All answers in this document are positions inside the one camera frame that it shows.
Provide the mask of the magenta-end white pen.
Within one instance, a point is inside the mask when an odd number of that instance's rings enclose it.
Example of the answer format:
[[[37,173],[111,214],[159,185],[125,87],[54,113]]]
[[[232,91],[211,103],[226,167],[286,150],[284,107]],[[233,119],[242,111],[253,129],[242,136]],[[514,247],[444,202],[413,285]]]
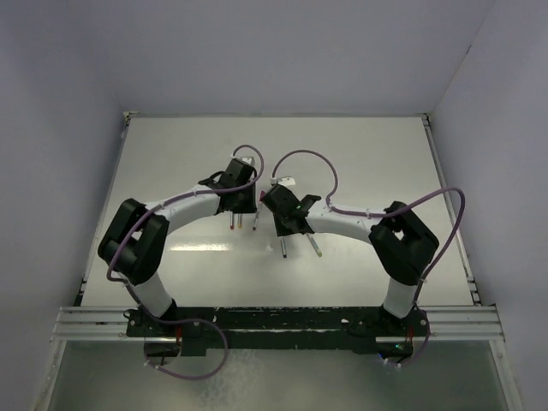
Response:
[[[252,227],[253,231],[255,231],[257,229],[258,221],[259,221],[259,213],[260,213],[260,209],[258,208],[258,210],[256,211],[256,213],[254,215],[254,219],[253,219],[253,227]]]

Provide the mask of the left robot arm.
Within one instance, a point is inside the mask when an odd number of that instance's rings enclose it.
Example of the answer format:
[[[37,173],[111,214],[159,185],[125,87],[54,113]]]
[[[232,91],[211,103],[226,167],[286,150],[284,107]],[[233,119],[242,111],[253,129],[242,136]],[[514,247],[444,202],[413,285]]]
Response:
[[[243,158],[232,158],[225,170],[177,196],[152,203],[124,200],[98,246],[108,265],[107,279],[122,283],[148,311],[146,326],[158,336],[176,327],[177,305],[158,274],[167,237],[205,217],[257,211],[259,173]]]

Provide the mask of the green-end white pen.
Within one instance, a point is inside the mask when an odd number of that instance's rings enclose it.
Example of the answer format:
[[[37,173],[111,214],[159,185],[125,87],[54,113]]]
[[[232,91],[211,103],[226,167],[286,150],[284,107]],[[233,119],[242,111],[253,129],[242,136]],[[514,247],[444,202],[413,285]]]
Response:
[[[322,250],[320,249],[319,244],[313,238],[313,235],[310,233],[307,233],[307,239],[310,242],[316,255],[321,258],[323,256]]]

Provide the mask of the blue-end white pen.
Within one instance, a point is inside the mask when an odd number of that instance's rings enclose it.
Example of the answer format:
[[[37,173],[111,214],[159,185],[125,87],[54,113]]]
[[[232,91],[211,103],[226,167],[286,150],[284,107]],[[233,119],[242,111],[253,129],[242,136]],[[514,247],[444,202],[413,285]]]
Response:
[[[282,256],[283,256],[284,259],[286,259],[288,257],[288,255],[287,255],[286,241],[285,241],[284,237],[280,238],[280,246],[281,246],[281,250],[282,250]]]

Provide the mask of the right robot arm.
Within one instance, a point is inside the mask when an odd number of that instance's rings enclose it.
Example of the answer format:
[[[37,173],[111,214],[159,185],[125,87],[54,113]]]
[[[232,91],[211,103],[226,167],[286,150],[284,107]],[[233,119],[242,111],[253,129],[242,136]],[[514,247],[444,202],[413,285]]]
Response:
[[[272,213],[277,235],[333,234],[372,246],[390,277],[380,322],[391,335],[411,325],[410,312],[420,278],[439,247],[433,232],[400,201],[377,217],[364,209],[336,211],[318,195],[298,199],[283,185],[272,186],[261,198]]]

